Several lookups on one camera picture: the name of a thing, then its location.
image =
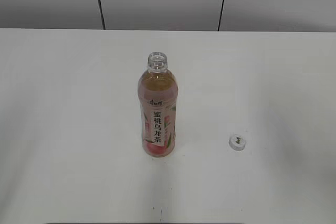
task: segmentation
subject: gray wall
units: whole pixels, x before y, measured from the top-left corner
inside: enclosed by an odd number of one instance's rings
[[[222,0],[101,0],[106,29],[217,30]],[[225,0],[220,30],[336,31],[336,0]],[[102,29],[98,0],[0,0],[1,28]]]

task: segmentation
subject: bottle neck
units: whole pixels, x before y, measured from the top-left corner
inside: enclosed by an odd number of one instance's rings
[[[165,73],[168,69],[167,56],[162,52],[153,52],[148,56],[149,73]]]

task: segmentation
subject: peach oolong tea bottle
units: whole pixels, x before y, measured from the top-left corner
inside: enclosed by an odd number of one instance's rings
[[[164,157],[175,145],[177,83],[167,69],[167,56],[153,52],[148,70],[138,83],[142,119],[142,146],[151,156]]]

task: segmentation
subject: white table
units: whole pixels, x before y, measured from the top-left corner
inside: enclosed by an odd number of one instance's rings
[[[153,51],[179,84],[159,159],[136,93]],[[335,67],[332,33],[0,29],[0,223],[335,224]]]

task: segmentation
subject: bottle cap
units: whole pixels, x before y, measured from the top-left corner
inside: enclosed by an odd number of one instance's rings
[[[245,148],[246,141],[241,135],[234,134],[230,137],[229,144],[235,151],[242,151]]]

